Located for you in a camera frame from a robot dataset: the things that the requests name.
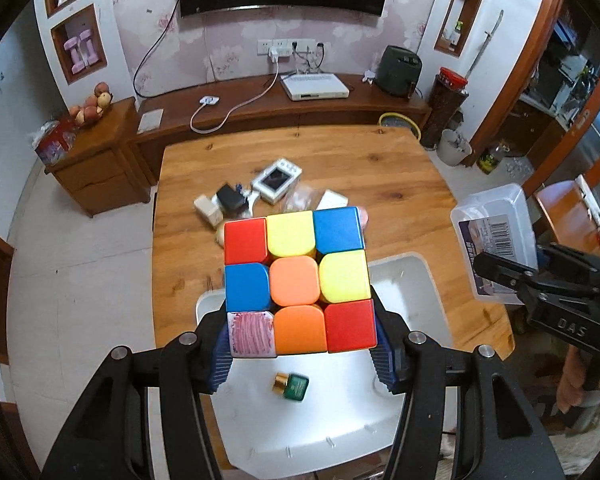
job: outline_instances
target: floral wallpaper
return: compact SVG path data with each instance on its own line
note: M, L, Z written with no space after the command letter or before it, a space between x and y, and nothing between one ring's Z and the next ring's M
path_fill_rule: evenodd
M272 71L256 40L312 38L325 45L321 69L362 74L388 44L417 50L434 0L386 0L382 16L338 9L272 7L176 18L138 75L147 95ZM166 27L176 0L113 0L131 75ZM280 71L297 63L281 59Z

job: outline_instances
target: blue cube tile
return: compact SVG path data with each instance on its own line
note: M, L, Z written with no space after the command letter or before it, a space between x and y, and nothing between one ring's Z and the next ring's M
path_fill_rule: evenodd
M357 207L314 211L315 249L320 254L365 248Z
M224 268L227 312L259 312L271 305L269 269L263 264Z

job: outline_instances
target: human hand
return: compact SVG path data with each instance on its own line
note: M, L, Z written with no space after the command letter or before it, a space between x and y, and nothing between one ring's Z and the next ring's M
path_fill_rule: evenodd
M556 399L558 409L561 412L567 413L572 406L577 406L582 402L584 398L582 385L586 376L587 369L578 355L578 349L575 346L569 345Z

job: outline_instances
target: transparent plastic container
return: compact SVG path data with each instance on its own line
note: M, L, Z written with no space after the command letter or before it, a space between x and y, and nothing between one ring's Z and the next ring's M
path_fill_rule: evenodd
M536 236L529 218L524 191L507 184L469 195L451 212L474 296L490 303L522 304L510 288L474 273L476 254L497 254L528 267L538 268Z

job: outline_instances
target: barcode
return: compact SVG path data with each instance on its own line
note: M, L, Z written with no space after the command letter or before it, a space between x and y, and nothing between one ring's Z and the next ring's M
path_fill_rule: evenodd
M502 258L515 258L516 253L513 250L511 233L507 222L489 224L491 236L495 244L496 255Z

